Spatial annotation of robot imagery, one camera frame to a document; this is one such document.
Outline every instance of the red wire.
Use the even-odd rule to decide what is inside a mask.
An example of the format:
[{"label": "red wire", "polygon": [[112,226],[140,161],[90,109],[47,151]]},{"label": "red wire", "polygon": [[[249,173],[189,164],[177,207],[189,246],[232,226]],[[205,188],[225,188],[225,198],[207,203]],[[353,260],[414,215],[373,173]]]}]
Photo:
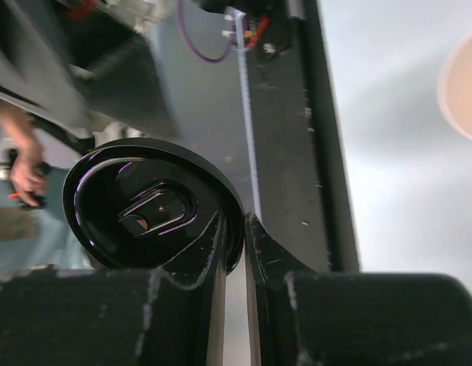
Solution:
[{"label": "red wire", "polygon": [[91,13],[93,13],[96,9],[96,1],[95,0],[82,0],[77,6],[73,9],[68,10],[65,13],[65,16],[74,22],[80,22],[86,17],[88,17]]},{"label": "red wire", "polygon": [[263,17],[263,19],[261,19],[261,22],[259,22],[259,26],[258,26],[258,29],[256,30],[256,34],[252,36],[251,40],[249,41],[246,47],[247,50],[252,49],[258,43],[259,39],[265,32],[265,29],[268,26],[268,24],[269,24],[269,18]]}]

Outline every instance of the black frame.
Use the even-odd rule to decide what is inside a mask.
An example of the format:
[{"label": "black frame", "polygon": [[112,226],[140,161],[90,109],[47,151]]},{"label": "black frame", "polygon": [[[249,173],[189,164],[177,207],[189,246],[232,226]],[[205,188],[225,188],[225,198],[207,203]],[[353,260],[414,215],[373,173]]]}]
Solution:
[{"label": "black frame", "polygon": [[358,271],[318,4],[275,2],[268,16],[247,54],[262,222],[313,270]]}]

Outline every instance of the scratched black surface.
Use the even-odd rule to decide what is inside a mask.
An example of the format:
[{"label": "scratched black surface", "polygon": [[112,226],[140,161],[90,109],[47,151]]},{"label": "scratched black surface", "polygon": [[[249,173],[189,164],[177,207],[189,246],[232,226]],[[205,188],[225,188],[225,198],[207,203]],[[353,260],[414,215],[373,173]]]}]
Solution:
[{"label": "scratched black surface", "polygon": [[262,220],[292,255],[315,270],[329,270],[300,51],[292,47],[264,66],[256,51],[247,57]]},{"label": "scratched black surface", "polygon": [[0,278],[0,365],[201,366],[207,357],[221,364],[223,218],[205,234],[149,271]]},{"label": "scratched black surface", "polygon": [[472,298],[436,274],[306,268],[246,217],[252,365],[472,365]]}]

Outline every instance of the light gray wall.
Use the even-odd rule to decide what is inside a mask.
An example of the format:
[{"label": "light gray wall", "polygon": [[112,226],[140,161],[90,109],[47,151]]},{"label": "light gray wall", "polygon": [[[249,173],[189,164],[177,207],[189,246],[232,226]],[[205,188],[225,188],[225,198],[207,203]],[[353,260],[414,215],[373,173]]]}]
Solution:
[{"label": "light gray wall", "polygon": [[472,0],[324,0],[361,262],[454,275],[472,291],[472,142],[439,112]]}]

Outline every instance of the white strip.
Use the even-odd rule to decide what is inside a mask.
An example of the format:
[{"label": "white strip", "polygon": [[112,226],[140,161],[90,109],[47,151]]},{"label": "white strip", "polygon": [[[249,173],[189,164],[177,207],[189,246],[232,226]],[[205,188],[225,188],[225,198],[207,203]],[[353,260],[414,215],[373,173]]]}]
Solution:
[{"label": "white strip", "polygon": [[254,136],[252,134],[251,97],[249,95],[248,70],[246,66],[246,51],[242,29],[244,13],[236,11],[236,32],[238,44],[239,79],[241,81],[242,108],[244,111],[244,123],[246,125],[246,139],[248,141],[249,168],[251,169],[252,200],[256,216],[263,222],[261,214],[261,200],[259,197],[258,167],[256,165],[256,151]]}]

